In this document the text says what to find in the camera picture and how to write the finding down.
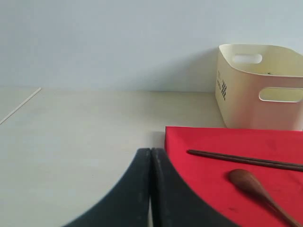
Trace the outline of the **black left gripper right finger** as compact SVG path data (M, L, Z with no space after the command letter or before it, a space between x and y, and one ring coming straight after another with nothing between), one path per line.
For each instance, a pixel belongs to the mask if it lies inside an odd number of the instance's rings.
M167 153L151 150L151 213L155 227L236 227L203 201L182 179Z

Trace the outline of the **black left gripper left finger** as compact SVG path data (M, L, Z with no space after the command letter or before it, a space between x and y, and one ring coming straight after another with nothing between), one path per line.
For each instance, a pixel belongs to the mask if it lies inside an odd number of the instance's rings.
M146 227L149 213L151 150L137 150L116 185L67 227Z

